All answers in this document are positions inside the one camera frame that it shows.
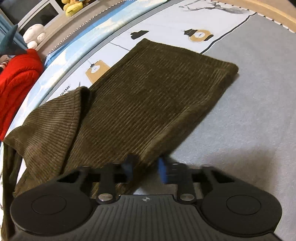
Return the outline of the olive corduroy pants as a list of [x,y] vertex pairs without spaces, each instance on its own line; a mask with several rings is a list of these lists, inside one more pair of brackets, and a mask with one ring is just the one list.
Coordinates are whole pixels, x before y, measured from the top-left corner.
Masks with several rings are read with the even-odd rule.
[[15,233],[10,205],[20,194],[79,166],[137,156],[131,194],[158,156],[177,147],[215,106],[237,65],[147,39],[91,87],[34,109],[4,139],[1,237]]

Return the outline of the printed grey bed sheet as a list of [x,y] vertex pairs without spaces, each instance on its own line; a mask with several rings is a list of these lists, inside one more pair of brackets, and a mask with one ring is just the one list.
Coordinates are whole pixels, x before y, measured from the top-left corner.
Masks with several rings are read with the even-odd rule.
[[[275,233],[295,240],[295,33],[252,10],[220,1],[165,1],[71,68],[45,69],[8,134],[46,102],[91,87],[143,39],[237,65],[234,81],[215,106],[161,155],[191,167],[214,166],[272,194],[282,207]],[[175,191],[175,185],[160,182],[157,159],[131,194]]]

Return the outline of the light blue patterned blanket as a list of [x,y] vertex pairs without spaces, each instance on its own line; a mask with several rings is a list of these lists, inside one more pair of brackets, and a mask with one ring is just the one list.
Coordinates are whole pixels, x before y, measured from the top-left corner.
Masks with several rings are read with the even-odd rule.
[[112,33],[165,1],[121,1],[80,26],[45,60],[46,69],[65,71]]

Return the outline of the red folded blanket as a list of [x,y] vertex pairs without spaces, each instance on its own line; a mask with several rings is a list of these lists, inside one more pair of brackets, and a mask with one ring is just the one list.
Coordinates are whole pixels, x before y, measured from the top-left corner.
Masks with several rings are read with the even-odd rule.
[[1,141],[16,112],[44,70],[34,49],[13,57],[1,73]]

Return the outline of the white plush toy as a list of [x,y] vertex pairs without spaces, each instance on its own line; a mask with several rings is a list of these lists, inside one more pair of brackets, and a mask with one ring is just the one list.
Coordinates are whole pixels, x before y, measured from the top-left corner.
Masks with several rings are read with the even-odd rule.
[[27,44],[28,49],[36,49],[45,37],[46,32],[44,26],[42,24],[34,24],[25,31],[23,40]]

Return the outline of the dark teal plush toy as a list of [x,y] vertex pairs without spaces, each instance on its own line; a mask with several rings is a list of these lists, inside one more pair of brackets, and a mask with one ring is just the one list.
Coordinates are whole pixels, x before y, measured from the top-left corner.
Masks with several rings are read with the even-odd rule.
[[18,25],[14,25],[4,36],[1,41],[1,56],[10,55],[16,56],[21,54],[26,54],[27,51],[21,48],[14,42],[14,36],[16,34],[16,30],[18,29]]

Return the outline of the yellow plush toy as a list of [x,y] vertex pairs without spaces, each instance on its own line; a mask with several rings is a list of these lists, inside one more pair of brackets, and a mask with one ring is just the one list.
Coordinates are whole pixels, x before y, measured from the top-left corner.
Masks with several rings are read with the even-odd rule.
[[90,0],[62,0],[63,10],[66,16],[73,16],[85,6],[87,6]]

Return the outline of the wooden bed frame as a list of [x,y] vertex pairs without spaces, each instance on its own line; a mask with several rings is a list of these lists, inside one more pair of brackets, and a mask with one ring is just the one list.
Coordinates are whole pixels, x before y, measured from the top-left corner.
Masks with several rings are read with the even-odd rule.
[[290,1],[220,1],[252,10],[295,33],[295,6]]

